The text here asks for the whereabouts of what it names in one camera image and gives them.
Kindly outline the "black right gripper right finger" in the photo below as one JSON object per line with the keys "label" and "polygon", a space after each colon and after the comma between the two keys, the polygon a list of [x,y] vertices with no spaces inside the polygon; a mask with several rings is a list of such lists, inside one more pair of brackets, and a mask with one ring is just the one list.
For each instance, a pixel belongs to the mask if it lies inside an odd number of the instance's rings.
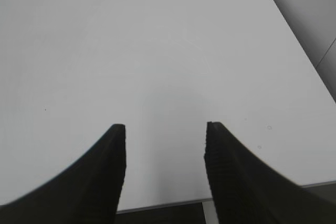
{"label": "black right gripper right finger", "polygon": [[296,185],[208,122],[206,173],[219,223],[335,223],[335,204]]}

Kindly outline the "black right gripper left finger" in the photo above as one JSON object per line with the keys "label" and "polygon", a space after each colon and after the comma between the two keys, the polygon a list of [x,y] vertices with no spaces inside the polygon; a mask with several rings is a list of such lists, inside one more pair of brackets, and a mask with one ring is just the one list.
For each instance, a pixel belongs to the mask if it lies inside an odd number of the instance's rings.
{"label": "black right gripper left finger", "polygon": [[125,178],[125,139],[125,125],[112,125],[65,171],[1,207],[1,223],[114,223]]}

